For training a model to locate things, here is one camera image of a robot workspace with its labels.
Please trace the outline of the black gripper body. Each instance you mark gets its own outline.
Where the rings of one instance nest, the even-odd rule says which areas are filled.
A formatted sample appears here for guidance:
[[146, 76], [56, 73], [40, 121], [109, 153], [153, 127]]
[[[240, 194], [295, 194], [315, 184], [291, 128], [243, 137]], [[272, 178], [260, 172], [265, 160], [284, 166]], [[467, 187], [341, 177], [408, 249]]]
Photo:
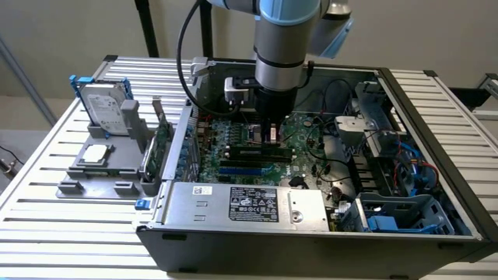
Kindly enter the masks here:
[[260, 117], [267, 120], [283, 120], [293, 110], [296, 94], [296, 87], [281, 92], [264, 87], [256, 89], [255, 110]]

